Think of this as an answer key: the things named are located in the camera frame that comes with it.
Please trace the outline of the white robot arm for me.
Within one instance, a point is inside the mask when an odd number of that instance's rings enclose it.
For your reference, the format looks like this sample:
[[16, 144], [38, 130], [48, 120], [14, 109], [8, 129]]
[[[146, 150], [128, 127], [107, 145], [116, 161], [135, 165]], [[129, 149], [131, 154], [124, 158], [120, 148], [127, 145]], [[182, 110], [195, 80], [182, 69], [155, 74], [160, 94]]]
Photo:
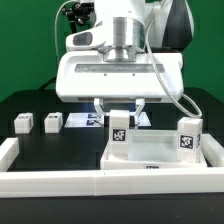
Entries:
[[66, 38], [56, 93], [65, 102], [91, 99], [176, 103], [183, 96], [182, 55], [192, 38], [186, 0], [90, 0], [91, 29]]

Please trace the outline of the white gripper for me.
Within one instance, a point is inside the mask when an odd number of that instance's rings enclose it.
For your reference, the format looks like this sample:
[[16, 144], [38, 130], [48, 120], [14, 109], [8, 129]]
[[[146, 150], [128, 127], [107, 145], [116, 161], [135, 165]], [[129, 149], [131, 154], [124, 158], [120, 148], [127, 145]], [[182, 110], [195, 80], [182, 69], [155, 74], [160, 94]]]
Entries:
[[139, 116], [150, 102], [170, 103], [156, 77], [148, 54], [138, 54], [135, 62], [104, 62], [98, 51], [66, 53], [59, 64], [56, 93], [64, 102], [94, 99], [94, 108], [104, 125], [103, 99], [135, 100], [131, 121], [135, 128]]

